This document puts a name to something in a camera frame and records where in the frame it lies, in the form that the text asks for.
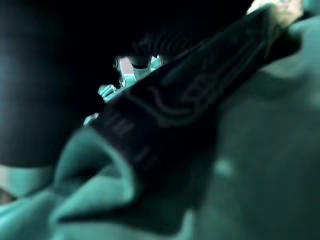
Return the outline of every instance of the teal fabric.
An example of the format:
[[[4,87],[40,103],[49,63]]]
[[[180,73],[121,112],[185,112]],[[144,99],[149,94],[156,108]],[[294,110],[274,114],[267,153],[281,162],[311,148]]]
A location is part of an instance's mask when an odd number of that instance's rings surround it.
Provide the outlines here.
[[[0,206],[0,239],[319,240],[320,18],[291,30],[301,50],[221,106],[216,148],[170,184],[136,199],[125,171],[83,149],[61,158],[54,186]],[[98,174],[75,177],[94,164]]]

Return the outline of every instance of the blurry object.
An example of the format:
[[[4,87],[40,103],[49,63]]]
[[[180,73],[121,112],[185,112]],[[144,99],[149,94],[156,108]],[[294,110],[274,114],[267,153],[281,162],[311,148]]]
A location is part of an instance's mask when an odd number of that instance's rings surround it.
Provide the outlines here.
[[[11,194],[7,193],[3,189],[0,188],[0,206],[4,204],[12,203],[16,200]]]
[[[279,21],[285,26],[292,24],[304,13],[303,0],[255,0],[247,13],[250,14],[266,4],[275,4],[278,7]]]

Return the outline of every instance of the cloth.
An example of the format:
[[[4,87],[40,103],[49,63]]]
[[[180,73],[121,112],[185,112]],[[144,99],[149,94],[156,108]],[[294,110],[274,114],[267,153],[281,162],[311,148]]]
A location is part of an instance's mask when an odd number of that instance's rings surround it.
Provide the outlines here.
[[[133,203],[112,168],[86,182],[71,177],[0,206],[1,239],[320,239],[320,18],[292,30],[301,50],[224,103],[217,145],[170,184]]]

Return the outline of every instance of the black object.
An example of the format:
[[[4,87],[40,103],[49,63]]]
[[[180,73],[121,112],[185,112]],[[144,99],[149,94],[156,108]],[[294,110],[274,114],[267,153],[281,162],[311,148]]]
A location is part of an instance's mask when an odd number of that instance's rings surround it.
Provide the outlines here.
[[[92,122],[142,182],[162,181],[214,137],[209,126],[218,104],[270,61],[286,34],[273,9],[261,8],[176,57],[111,100]]]

